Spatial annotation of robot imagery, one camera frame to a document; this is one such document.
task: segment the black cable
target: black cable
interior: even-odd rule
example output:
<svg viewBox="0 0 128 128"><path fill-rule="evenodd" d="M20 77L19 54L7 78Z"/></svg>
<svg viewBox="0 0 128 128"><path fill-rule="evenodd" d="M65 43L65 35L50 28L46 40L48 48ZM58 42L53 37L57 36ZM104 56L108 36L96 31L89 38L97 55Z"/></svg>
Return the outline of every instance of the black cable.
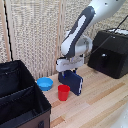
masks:
<svg viewBox="0 0 128 128"><path fill-rule="evenodd" d="M112 35L109 35L104 41L103 43L96 48L93 52L91 52L90 54L88 54L87 56L85 56L85 58L87 58L88 56L92 55L94 52L96 52L102 45L104 45L115 33L115 31L123 24L123 22L128 18L128 15L123 19L123 21L118 25L118 27L112 32Z"/></svg>

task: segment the black storage box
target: black storage box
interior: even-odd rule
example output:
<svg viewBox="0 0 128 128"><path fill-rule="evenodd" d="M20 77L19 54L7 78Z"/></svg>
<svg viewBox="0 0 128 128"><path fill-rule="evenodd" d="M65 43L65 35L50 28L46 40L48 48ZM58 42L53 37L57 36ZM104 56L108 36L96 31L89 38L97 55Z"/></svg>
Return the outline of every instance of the black storage box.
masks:
<svg viewBox="0 0 128 128"><path fill-rule="evenodd" d="M111 35L111 30L99 31L93 41L92 52ZM91 54L88 66L115 79L127 74L128 36L123 33L114 33L97 51Z"/></svg>
<svg viewBox="0 0 128 128"><path fill-rule="evenodd" d="M0 128L50 128L51 105L20 61L0 64Z"/></svg>

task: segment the black bin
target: black bin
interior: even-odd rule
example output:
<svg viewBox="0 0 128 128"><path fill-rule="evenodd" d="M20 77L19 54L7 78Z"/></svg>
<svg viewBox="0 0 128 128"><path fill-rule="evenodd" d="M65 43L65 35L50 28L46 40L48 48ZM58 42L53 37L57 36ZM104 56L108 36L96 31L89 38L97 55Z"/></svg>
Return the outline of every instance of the black bin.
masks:
<svg viewBox="0 0 128 128"><path fill-rule="evenodd" d="M22 61L0 64L0 128L50 128L51 105Z"/></svg>
<svg viewBox="0 0 128 128"><path fill-rule="evenodd" d="M109 36L111 38L101 46ZM88 61L89 67L115 79L128 73L128 35L112 34L110 30L99 31L93 41L93 51Z"/></svg>

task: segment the red cup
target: red cup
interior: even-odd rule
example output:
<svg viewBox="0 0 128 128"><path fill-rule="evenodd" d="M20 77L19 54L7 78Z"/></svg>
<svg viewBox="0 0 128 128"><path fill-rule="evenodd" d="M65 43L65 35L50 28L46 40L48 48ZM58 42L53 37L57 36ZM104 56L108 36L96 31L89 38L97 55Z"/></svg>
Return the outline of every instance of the red cup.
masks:
<svg viewBox="0 0 128 128"><path fill-rule="evenodd" d="M67 85L59 85L58 86L58 98L61 101L66 101L68 98L68 94L70 91L70 87Z"/></svg>

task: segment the blue bowl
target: blue bowl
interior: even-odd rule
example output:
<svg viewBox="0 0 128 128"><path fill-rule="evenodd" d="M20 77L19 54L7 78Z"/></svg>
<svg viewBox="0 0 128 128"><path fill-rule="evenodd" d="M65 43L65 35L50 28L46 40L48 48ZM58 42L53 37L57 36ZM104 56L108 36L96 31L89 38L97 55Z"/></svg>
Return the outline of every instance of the blue bowl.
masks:
<svg viewBox="0 0 128 128"><path fill-rule="evenodd" d="M42 77L37 80L37 84L42 91L48 91L51 89L53 81L50 78Z"/></svg>

